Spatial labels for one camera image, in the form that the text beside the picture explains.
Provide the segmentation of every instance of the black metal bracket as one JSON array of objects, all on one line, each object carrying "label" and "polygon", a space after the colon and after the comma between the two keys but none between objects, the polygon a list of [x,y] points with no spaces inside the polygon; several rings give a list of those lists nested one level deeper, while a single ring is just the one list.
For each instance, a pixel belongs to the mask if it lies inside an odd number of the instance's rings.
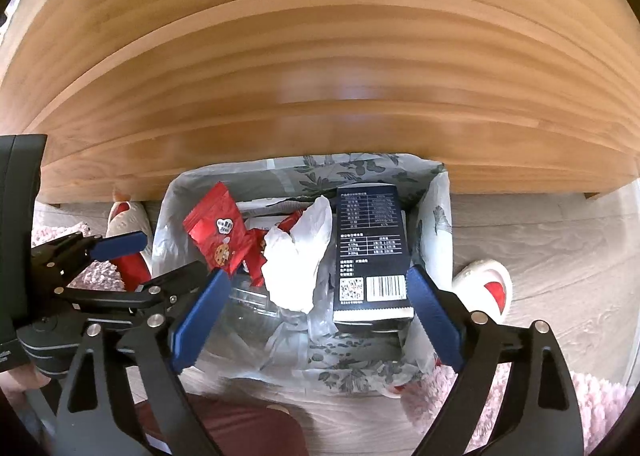
[{"label": "black metal bracket", "polygon": [[[223,271],[199,262],[152,279],[137,292],[58,286],[94,258],[101,238],[67,236],[42,245],[32,271],[39,300],[55,315],[18,329],[31,361],[64,379],[56,410],[56,451],[67,455],[158,454],[142,433],[126,367],[137,365],[149,403],[175,455],[221,454],[191,410],[177,372],[193,364],[230,290]],[[45,291],[49,292],[47,300]]]},{"label": "black metal bracket", "polygon": [[473,454],[582,456],[582,423],[569,370],[549,325],[497,325],[439,290],[420,266],[407,293],[436,352],[458,372],[453,388],[414,456],[464,453],[490,392],[497,364],[511,362],[489,443]]},{"label": "black metal bracket", "polygon": [[42,134],[0,136],[0,373],[27,361],[15,327],[32,317],[31,226],[46,141]]}]

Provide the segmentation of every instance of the white slipper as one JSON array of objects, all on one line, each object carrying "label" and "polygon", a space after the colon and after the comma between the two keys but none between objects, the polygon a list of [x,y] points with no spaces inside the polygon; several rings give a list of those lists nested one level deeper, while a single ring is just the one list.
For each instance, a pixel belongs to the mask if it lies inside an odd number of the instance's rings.
[{"label": "white slipper", "polygon": [[497,324],[504,322],[511,309],[513,299],[511,277],[508,270],[494,259],[484,259],[469,264],[454,277],[451,289],[458,295],[466,309],[483,311]]},{"label": "white slipper", "polygon": [[[115,215],[118,207],[123,203],[129,206],[129,210]],[[146,267],[148,267],[149,273],[151,273],[151,254],[153,252],[154,235],[151,231],[151,224],[149,223],[145,208],[142,203],[136,203],[134,201],[116,201],[113,207],[111,207],[111,212],[109,212],[106,236],[113,237],[114,235],[139,232],[140,230],[146,235],[146,247],[140,254],[142,254],[142,259],[145,260]]]}]

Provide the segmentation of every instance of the gray floor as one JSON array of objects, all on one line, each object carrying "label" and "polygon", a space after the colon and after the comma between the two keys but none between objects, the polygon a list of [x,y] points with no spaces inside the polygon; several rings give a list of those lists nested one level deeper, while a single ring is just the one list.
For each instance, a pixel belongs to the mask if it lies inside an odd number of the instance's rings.
[{"label": "gray floor", "polygon": [[[638,182],[586,200],[583,195],[453,195],[454,269],[494,258],[507,266],[514,302],[507,322],[548,321],[577,372],[626,382],[636,357],[640,308]],[[150,203],[152,221],[158,204]],[[38,204],[34,222],[70,226],[85,221],[104,233],[109,206]],[[407,455],[420,437],[398,400],[329,397],[258,382],[216,378],[215,367],[184,372],[188,390],[236,402],[286,404],[302,424],[314,455]],[[131,372],[134,394],[144,396]]]}]

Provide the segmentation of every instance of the barcode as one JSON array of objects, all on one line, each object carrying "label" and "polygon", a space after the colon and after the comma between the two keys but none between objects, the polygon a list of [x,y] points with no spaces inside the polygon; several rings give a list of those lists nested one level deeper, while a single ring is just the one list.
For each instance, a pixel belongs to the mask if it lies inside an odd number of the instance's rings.
[{"label": "barcode", "polygon": [[340,277],[340,302],[360,303],[364,301],[364,279],[362,277]]},{"label": "barcode", "polygon": [[398,301],[406,299],[404,275],[367,277],[367,301]]}]

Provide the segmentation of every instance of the wood grain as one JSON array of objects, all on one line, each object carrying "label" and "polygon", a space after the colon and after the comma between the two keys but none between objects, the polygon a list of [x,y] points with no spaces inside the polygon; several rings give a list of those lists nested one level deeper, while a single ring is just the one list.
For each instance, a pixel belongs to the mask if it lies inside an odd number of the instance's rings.
[{"label": "wood grain", "polygon": [[454,271],[497,259],[513,280],[507,324],[542,318],[571,370],[623,382],[640,311],[638,194],[454,196]]},{"label": "wood grain", "polygon": [[25,0],[0,128],[49,134],[49,202],[374,150],[462,193],[605,192],[639,174],[639,50],[625,0]]}]

